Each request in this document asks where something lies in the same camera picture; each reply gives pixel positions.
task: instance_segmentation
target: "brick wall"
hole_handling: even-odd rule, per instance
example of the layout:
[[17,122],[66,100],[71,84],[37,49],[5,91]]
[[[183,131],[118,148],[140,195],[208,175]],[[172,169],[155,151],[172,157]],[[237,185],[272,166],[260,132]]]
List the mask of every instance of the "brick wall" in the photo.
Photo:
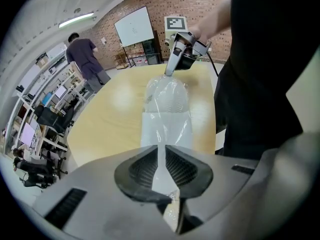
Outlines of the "brick wall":
[[[80,34],[90,38],[99,49],[97,59],[107,69],[114,67],[115,55],[120,49],[120,39],[114,23],[129,13],[147,6],[151,25],[157,31],[162,56],[169,57],[170,50],[165,46],[165,16],[185,16],[188,26],[196,24],[210,12],[220,0],[125,0],[108,12],[93,28]],[[230,53],[231,32],[226,31],[212,38],[210,55],[216,61],[226,61]]]

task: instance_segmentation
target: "wooden table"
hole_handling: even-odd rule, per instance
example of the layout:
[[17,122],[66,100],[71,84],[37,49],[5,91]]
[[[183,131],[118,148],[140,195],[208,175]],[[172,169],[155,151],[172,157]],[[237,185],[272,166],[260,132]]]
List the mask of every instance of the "wooden table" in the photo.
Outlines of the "wooden table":
[[[96,94],[67,137],[78,166],[140,147],[146,86],[153,77],[163,75],[165,68],[160,64],[127,69]],[[173,76],[187,85],[194,149],[214,154],[216,118],[209,69],[194,64]]]

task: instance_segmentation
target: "ceiling light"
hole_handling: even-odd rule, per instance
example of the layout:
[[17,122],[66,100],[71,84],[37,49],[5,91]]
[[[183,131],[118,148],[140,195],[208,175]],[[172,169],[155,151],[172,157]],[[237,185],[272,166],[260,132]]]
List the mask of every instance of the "ceiling light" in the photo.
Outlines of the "ceiling light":
[[68,25],[68,24],[70,24],[70,23],[73,23],[73,22],[76,22],[76,21],[78,21],[78,20],[82,20],[82,19],[91,17],[92,15],[94,15],[93,12],[87,13],[87,14],[84,14],[84,15],[81,15],[81,16],[78,16],[78,17],[75,17],[75,18],[72,18],[72,19],[69,19],[69,20],[67,20],[67,21],[65,21],[65,22],[60,23],[60,24],[59,24],[59,29],[62,28],[62,27],[64,27],[64,26],[66,26],[66,25]]

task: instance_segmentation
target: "transparent plastic wrap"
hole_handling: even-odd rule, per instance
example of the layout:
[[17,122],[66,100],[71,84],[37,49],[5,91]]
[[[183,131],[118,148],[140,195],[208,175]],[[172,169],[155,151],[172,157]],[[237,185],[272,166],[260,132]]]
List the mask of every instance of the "transparent plastic wrap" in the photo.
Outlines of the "transparent plastic wrap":
[[179,221],[180,191],[166,168],[165,145],[193,148],[186,86],[178,79],[158,76],[149,81],[142,112],[141,147],[158,145],[158,168],[152,190],[171,197],[163,214],[173,231]]

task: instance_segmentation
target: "black pants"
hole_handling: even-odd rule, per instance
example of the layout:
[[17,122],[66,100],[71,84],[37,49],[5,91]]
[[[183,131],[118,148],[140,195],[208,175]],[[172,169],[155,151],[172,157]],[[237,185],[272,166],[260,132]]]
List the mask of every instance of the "black pants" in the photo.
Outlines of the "black pants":
[[258,160],[302,132],[285,93],[270,95],[253,86],[237,77],[228,59],[214,93],[216,133],[226,129],[219,155]]

